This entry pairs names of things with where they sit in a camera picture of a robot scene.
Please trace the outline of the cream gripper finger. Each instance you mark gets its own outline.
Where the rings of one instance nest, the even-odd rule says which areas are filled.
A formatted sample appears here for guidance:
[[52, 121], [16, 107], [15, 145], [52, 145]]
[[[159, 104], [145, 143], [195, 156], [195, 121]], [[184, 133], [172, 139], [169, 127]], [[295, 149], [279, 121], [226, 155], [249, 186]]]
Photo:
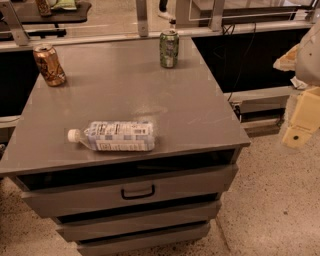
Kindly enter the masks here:
[[273, 67], [280, 71], [294, 71], [296, 69], [296, 57], [298, 44], [293, 46], [288, 52], [278, 58]]
[[293, 113], [282, 143], [289, 148], [302, 147], [320, 128], [320, 88], [313, 87], [294, 97]]

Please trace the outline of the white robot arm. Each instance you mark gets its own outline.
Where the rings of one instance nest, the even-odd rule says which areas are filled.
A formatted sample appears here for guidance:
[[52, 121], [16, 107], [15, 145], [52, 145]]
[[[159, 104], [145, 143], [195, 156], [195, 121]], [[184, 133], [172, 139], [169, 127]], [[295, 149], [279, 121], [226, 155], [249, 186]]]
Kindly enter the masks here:
[[320, 20], [273, 67], [294, 71], [296, 80], [307, 85], [288, 100], [288, 124], [281, 140], [283, 145], [297, 149], [320, 128]]

